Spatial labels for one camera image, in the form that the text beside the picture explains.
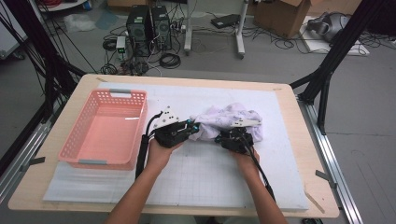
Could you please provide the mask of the pink plastic basket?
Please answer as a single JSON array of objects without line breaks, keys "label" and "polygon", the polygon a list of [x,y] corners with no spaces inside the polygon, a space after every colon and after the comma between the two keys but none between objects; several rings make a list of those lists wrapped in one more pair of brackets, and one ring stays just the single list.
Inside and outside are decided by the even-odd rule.
[{"label": "pink plastic basket", "polygon": [[91,91],[58,160],[83,169],[134,169],[147,112],[145,91]]}]

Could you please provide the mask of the open cardboard box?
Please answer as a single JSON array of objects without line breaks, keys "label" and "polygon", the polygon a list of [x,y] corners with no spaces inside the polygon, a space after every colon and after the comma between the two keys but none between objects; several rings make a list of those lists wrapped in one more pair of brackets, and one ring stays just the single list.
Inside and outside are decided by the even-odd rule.
[{"label": "open cardboard box", "polygon": [[254,23],[276,35],[292,38],[296,35],[311,8],[311,0],[260,1],[256,6]]}]

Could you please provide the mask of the person's right hand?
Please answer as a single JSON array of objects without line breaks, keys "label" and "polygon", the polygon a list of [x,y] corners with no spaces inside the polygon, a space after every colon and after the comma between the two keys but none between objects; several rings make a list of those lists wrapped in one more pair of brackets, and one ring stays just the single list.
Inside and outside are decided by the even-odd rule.
[{"label": "person's right hand", "polygon": [[246,180],[257,178],[260,176],[259,170],[250,155],[230,152],[235,159],[239,171]]}]

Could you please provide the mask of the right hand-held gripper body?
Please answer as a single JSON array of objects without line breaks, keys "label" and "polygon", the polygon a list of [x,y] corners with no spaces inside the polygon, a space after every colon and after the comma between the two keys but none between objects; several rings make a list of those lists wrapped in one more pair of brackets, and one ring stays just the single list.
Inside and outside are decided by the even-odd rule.
[{"label": "right hand-held gripper body", "polygon": [[247,127],[260,125],[258,120],[239,119],[231,124],[232,138],[223,138],[221,146],[240,154],[251,154],[254,145],[252,134],[247,131]]}]

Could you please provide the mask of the black computer tower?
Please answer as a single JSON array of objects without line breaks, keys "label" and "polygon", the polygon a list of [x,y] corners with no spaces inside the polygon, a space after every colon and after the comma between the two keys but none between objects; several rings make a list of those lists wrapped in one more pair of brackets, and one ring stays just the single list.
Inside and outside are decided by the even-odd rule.
[{"label": "black computer tower", "polygon": [[126,22],[126,28],[133,55],[137,57],[149,56],[149,42],[153,37],[149,7],[133,5]]},{"label": "black computer tower", "polygon": [[165,6],[155,6],[151,9],[154,37],[157,48],[169,50],[172,48],[170,20]]}]

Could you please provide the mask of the small white device green light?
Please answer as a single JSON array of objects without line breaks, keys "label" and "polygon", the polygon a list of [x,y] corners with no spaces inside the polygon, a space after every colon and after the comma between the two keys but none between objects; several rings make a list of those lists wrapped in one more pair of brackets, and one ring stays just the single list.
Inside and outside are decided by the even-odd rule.
[{"label": "small white device green light", "polygon": [[116,51],[118,53],[119,59],[124,61],[126,54],[126,38],[124,36],[118,36],[116,42]]}]

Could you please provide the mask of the clear plastic bag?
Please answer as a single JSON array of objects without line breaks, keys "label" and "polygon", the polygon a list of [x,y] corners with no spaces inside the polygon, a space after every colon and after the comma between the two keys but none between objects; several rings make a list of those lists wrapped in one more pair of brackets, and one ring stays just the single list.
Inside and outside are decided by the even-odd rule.
[{"label": "clear plastic bag", "polygon": [[95,28],[94,22],[85,14],[71,14],[65,16],[64,24],[68,33],[88,32]]}]

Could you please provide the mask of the grey vacuum cleaner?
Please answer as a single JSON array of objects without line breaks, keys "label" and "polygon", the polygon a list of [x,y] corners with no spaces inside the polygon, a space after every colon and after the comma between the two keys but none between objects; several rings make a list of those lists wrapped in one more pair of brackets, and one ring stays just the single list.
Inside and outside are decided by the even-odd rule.
[{"label": "grey vacuum cleaner", "polygon": [[314,31],[325,41],[331,43],[341,34],[347,26],[349,17],[340,12],[324,12],[319,17],[309,20],[306,26],[307,31]]}]

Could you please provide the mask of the thin wooden strip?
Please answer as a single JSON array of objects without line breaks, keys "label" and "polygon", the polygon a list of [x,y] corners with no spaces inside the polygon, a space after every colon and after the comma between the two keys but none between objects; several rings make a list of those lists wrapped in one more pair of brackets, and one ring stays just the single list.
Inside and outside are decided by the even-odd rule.
[{"label": "thin wooden strip", "polygon": [[319,210],[320,213],[325,214],[324,208],[312,197],[307,191],[304,192],[306,198]]}]

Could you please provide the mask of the flat black device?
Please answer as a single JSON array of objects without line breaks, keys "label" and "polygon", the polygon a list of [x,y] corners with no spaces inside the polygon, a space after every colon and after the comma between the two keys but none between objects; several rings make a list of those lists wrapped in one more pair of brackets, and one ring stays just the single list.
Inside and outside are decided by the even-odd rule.
[{"label": "flat black device", "polygon": [[218,17],[211,20],[211,23],[218,29],[233,26],[239,22],[240,16],[237,14],[230,14]]}]

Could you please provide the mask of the white board on floor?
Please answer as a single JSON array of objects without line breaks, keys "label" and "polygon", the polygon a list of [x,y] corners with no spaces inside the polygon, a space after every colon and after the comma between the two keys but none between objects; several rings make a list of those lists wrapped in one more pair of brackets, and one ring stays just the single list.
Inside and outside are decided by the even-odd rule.
[{"label": "white board on floor", "polygon": [[[299,30],[299,37],[303,40],[309,52],[326,54],[330,51],[330,43],[325,41],[315,31],[307,31],[307,22],[313,20],[313,17],[306,16],[304,22]],[[363,44],[357,40],[348,52],[350,56],[368,56],[369,50],[363,46]]]}]

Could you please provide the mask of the white metal stand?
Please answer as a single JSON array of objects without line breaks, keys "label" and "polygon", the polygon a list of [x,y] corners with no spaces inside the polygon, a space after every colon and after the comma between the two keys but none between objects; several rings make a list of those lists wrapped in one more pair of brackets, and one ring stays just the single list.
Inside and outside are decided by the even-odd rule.
[{"label": "white metal stand", "polygon": [[[233,34],[236,40],[237,46],[237,55],[240,59],[245,57],[245,45],[243,40],[243,28],[245,23],[245,18],[248,11],[248,0],[241,0],[242,7],[240,12],[239,22],[235,25],[233,30]],[[197,0],[187,0],[187,21],[186,21],[186,30],[185,30],[185,38],[184,38],[184,51],[186,55],[189,55],[191,52],[191,41],[192,41],[192,25],[191,25],[191,15],[193,12],[194,3]]]}]

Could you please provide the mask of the black metal frame stand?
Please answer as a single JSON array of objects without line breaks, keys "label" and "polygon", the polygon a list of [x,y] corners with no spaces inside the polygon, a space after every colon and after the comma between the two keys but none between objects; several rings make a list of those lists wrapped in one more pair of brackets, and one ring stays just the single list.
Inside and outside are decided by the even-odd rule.
[{"label": "black metal frame stand", "polygon": [[77,87],[78,82],[73,78],[73,75],[83,77],[86,75],[86,72],[61,56],[61,53],[55,48],[50,40],[50,36],[37,18],[29,0],[0,0],[0,6],[7,6],[35,48],[35,52],[31,51],[29,45],[18,35],[10,22],[1,16],[0,22],[27,53],[36,74],[45,79],[43,89],[45,95],[44,103],[38,108],[20,135],[0,159],[1,177],[21,151],[22,145],[27,141],[34,128],[42,120],[47,121],[54,114],[53,104],[55,100],[60,96],[69,97]]},{"label": "black metal frame stand", "polygon": [[304,91],[298,95],[298,99],[306,105],[313,105],[316,97],[320,94],[317,126],[320,133],[323,135],[326,134],[325,119],[332,75],[340,63],[345,59],[347,53],[361,36],[365,28],[388,1],[389,0],[361,0],[361,3],[351,16],[346,28],[337,38],[319,67],[311,74],[290,84],[293,89],[306,84]]}]

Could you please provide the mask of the lilac printed towel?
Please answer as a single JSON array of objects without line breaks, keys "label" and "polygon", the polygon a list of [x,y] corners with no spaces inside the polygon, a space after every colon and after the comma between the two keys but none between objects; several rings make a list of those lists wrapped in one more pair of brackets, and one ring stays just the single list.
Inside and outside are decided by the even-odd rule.
[{"label": "lilac printed towel", "polygon": [[258,121],[258,124],[247,126],[247,132],[253,137],[254,142],[260,142],[262,136],[262,117],[254,110],[247,110],[240,103],[233,103],[223,108],[209,107],[205,113],[191,116],[199,123],[199,132],[190,136],[190,140],[212,141],[221,131],[230,130],[232,125],[241,119]]}]

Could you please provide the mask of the grey metal bracket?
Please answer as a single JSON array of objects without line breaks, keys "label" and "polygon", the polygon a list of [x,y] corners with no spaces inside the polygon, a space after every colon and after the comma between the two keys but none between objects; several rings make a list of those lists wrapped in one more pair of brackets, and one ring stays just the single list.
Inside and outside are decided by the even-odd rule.
[{"label": "grey metal bracket", "polygon": [[323,173],[323,172],[321,172],[319,170],[315,171],[315,175],[320,177],[320,178],[322,178],[322,179],[324,179],[324,180],[326,180],[329,183],[331,189],[336,189],[337,188],[337,183],[335,183],[332,180],[332,177],[330,175],[327,175],[327,174],[325,174],[325,173]]},{"label": "grey metal bracket", "polygon": [[32,165],[36,165],[39,163],[43,163],[45,162],[46,157],[39,157],[39,158],[34,158],[34,159],[30,159],[26,164],[22,165],[20,168],[21,172],[26,172],[30,166]]}]

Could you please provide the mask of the aluminium rail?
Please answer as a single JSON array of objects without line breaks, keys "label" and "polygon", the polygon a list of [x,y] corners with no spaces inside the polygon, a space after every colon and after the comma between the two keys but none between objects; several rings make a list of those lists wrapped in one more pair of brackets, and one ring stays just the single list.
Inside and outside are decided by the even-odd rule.
[{"label": "aluminium rail", "polygon": [[35,158],[51,127],[50,122],[39,122],[36,126],[28,125],[2,159],[6,166],[0,166],[0,204],[21,180],[21,176],[25,173],[20,171],[21,166]]},{"label": "aluminium rail", "polygon": [[347,220],[348,224],[363,224],[360,211],[349,190],[346,179],[341,167],[333,152],[331,142],[326,134],[323,134],[317,125],[318,112],[313,105],[307,105],[298,100],[305,124],[311,134],[319,160],[324,168],[323,173],[330,175],[332,180],[337,183],[336,189],[331,189],[335,197],[338,210]]}]

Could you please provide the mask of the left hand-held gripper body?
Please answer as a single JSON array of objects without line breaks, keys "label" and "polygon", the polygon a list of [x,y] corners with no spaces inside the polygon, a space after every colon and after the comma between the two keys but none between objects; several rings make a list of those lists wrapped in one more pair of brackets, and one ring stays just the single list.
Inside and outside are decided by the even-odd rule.
[{"label": "left hand-held gripper body", "polygon": [[154,138],[162,147],[174,147],[189,138],[186,127],[179,127],[179,116],[170,106],[166,107],[153,125]]}]

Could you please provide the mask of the person's left hand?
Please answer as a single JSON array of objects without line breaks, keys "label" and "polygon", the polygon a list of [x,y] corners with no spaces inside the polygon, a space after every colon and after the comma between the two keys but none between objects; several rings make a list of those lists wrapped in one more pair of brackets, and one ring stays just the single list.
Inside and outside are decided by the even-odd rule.
[{"label": "person's left hand", "polygon": [[172,153],[179,147],[181,147],[181,144],[170,148],[162,147],[155,139],[152,139],[148,146],[146,169],[152,173],[159,174],[169,162]]}]

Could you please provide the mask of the white round table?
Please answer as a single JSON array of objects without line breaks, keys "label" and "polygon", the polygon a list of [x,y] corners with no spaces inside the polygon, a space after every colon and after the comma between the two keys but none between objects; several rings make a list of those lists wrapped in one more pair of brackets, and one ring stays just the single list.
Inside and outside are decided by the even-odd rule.
[{"label": "white round table", "polygon": [[36,0],[35,2],[39,10],[42,12],[60,11],[72,7],[83,7],[88,10],[92,8],[91,0],[49,0],[47,5],[44,3],[44,0]]}]

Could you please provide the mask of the white cabinet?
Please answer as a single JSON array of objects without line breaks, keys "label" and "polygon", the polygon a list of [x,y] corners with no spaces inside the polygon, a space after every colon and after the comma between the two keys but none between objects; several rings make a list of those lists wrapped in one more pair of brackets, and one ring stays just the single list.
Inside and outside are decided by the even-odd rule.
[{"label": "white cabinet", "polygon": [[19,43],[1,22],[1,19],[6,23],[9,23],[23,40],[27,39],[27,35],[22,30],[9,9],[6,6],[0,6],[0,60],[4,60],[19,46]]}]

